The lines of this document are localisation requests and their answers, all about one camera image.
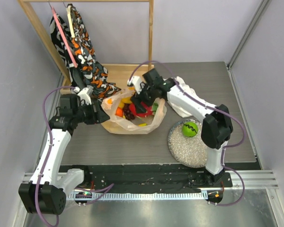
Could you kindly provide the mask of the translucent plastic shopping bag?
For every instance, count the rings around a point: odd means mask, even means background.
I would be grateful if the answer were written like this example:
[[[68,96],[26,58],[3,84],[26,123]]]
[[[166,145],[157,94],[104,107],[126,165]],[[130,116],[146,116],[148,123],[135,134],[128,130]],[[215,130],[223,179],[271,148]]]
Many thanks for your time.
[[[101,125],[112,134],[149,134],[160,126],[165,115],[165,100],[157,98],[154,102],[155,113],[147,117],[135,117],[133,120],[127,120],[124,117],[117,116],[116,110],[122,101],[122,98],[131,97],[134,94],[132,88],[123,89],[113,96],[102,101],[101,107],[110,119]]]

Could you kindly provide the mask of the green fake watermelon ball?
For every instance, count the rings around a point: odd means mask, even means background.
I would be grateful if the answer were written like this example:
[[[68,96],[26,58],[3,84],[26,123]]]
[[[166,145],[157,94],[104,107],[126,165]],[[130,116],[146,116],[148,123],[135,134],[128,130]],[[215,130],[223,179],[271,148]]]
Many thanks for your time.
[[[194,137],[198,134],[198,126],[194,122],[185,122],[182,126],[182,133],[185,137]]]

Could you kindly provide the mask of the yellow fake banana bunch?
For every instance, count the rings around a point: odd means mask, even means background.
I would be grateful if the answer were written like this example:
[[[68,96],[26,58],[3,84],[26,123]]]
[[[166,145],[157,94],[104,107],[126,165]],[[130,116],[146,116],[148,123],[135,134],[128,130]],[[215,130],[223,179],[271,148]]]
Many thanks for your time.
[[[119,103],[119,108],[124,108],[124,106],[126,105],[126,104],[131,104],[132,103],[132,101],[131,101],[131,98],[130,97],[126,97],[126,98],[122,98],[121,99],[121,101],[120,101],[120,103]]]

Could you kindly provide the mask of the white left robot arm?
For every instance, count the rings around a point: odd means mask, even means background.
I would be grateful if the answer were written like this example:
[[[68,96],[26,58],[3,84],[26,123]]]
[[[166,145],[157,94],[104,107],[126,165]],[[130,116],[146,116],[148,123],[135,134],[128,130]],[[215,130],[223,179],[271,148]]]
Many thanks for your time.
[[[49,120],[49,132],[38,166],[28,183],[22,183],[18,193],[27,212],[60,215],[66,205],[66,197],[79,186],[88,188],[92,181],[89,168],[73,165],[62,178],[58,177],[64,152],[80,123],[103,123],[110,117],[101,103],[92,99],[90,104],[75,94],[60,97],[60,105]]]

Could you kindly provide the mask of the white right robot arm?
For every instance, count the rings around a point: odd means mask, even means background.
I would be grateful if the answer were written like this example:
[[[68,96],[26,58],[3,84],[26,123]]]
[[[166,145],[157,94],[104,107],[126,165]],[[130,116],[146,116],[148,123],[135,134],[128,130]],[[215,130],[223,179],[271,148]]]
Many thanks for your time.
[[[136,112],[145,114],[157,98],[164,99],[188,111],[202,124],[201,139],[207,146],[207,161],[204,175],[205,183],[214,187],[222,180],[222,149],[227,145],[233,126],[228,108],[216,106],[196,95],[189,95],[174,79],[164,79],[156,69],[143,74],[142,77],[131,75],[127,81],[135,90],[131,97]]]

